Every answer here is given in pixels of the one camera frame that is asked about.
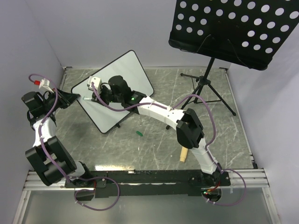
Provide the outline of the white whiteboard with black frame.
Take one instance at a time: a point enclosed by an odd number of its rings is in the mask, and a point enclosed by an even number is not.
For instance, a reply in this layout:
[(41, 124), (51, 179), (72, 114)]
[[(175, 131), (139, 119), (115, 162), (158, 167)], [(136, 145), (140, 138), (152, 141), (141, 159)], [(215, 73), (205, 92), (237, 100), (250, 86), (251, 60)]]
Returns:
[(101, 133), (109, 132), (137, 109), (128, 107), (152, 96), (154, 88), (136, 53), (130, 50), (74, 87), (78, 102)]

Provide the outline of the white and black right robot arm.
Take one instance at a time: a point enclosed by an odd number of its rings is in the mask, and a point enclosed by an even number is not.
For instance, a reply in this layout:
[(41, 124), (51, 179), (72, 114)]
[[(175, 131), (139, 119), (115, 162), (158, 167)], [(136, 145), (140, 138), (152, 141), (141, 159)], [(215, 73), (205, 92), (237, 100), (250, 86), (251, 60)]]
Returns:
[(203, 125), (193, 109), (167, 106), (144, 93), (133, 91), (122, 76), (113, 76), (108, 84), (108, 88), (103, 86), (98, 77), (88, 79), (87, 86), (93, 92), (93, 102), (115, 112), (129, 111), (165, 123), (176, 131), (178, 143), (194, 154), (201, 171), (205, 173), (205, 183), (214, 186), (220, 181), (224, 170), (212, 156), (208, 148), (211, 142), (206, 142)]

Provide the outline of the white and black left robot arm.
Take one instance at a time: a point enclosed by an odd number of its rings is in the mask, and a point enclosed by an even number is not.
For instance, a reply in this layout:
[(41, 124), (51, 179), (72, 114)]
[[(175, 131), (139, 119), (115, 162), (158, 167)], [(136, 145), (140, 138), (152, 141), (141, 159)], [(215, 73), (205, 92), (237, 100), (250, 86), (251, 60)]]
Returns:
[(50, 186), (64, 177), (76, 178), (80, 187), (86, 188), (92, 183), (92, 175), (87, 166), (75, 162), (61, 141), (56, 136), (56, 118), (54, 112), (65, 109), (74, 103), (79, 94), (62, 90), (50, 92), (45, 98), (39, 92), (28, 92), (22, 101), (28, 107), (27, 119), (35, 131), (33, 147), (25, 152), (25, 156), (41, 181)]

